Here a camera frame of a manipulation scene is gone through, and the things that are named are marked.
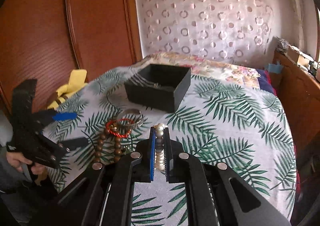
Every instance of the human hand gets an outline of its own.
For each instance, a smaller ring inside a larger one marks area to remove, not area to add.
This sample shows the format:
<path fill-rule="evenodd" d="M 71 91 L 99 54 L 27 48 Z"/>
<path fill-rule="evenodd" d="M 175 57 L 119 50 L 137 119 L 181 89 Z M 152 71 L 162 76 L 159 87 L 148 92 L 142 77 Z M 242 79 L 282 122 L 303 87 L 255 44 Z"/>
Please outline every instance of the human hand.
<path fill-rule="evenodd" d="M 23 172 L 21 163 L 25 163 L 27 165 L 32 164 L 32 161 L 26 159 L 21 152 L 7 152 L 7 161 L 20 173 Z M 35 163 L 35 165 L 31 167 L 31 172 L 35 175 L 42 174 L 44 170 L 45 166 L 38 163 Z"/>

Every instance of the person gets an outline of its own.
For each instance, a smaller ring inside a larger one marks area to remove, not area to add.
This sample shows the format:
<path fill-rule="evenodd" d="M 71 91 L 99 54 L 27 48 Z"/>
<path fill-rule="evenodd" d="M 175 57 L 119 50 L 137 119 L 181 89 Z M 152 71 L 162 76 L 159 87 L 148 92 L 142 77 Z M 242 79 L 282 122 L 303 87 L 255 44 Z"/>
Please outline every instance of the person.
<path fill-rule="evenodd" d="M 46 204 L 48 196 L 39 193 L 39 187 L 31 181 L 23 165 L 31 165 L 22 153 L 7 152 L 6 147 L 0 152 L 0 202 L 7 207 L 20 225 L 26 225 L 38 208 Z M 44 172 L 45 166 L 35 163 L 31 167 L 34 175 Z"/>

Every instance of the wooden desk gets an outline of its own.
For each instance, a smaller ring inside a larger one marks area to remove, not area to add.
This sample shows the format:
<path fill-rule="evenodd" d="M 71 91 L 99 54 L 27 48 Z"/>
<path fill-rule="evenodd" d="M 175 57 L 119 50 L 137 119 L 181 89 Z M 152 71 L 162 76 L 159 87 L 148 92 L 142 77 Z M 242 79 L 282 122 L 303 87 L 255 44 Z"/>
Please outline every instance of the wooden desk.
<path fill-rule="evenodd" d="M 273 63 L 284 66 L 277 95 L 284 107 L 297 153 L 320 131 L 320 84 L 275 51 Z"/>

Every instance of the wooden cabinet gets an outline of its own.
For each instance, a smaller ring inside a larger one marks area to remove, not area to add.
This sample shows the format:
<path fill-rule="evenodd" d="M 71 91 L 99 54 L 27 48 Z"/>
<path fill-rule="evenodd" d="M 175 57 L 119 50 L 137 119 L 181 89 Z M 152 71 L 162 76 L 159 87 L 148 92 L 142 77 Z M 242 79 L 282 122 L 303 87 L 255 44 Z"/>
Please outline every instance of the wooden cabinet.
<path fill-rule="evenodd" d="M 320 131 L 320 84 L 314 77 L 275 52 L 273 62 L 284 66 L 277 95 L 286 113 L 297 152 Z"/>
<path fill-rule="evenodd" d="M 5 0 L 0 8 L 0 92 L 37 78 L 33 111 L 68 82 L 72 69 L 88 80 L 141 59 L 135 0 Z"/>

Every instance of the leaf print tablecloth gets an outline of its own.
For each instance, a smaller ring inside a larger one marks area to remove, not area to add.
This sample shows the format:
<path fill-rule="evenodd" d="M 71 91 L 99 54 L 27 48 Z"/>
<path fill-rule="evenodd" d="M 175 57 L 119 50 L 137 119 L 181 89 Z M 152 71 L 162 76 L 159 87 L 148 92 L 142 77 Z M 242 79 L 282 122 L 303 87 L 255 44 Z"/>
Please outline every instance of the leaf print tablecloth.
<path fill-rule="evenodd" d="M 290 218 L 296 184 L 293 141 L 278 98 L 257 88 L 209 77 L 192 76 L 191 86 L 175 113 L 165 113 L 130 103 L 123 82 L 138 67 L 115 68 L 90 82 L 60 105 L 60 112 L 76 112 L 77 118 L 54 122 L 44 131 L 53 141 L 86 136 L 94 144 L 105 123 L 119 111 L 138 108 L 145 116 L 122 144 L 135 149 L 148 138 L 150 126 L 165 123 L 171 139 L 202 162 L 226 162 L 285 217 Z M 110 164 L 114 139 L 103 146 L 101 159 Z M 92 144 L 68 153 L 60 169 L 48 169 L 58 191 L 63 190 L 92 161 Z M 187 225 L 183 184 L 168 184 L 163 172 L 154 182 L 136 183 L 132 225 Z"/>

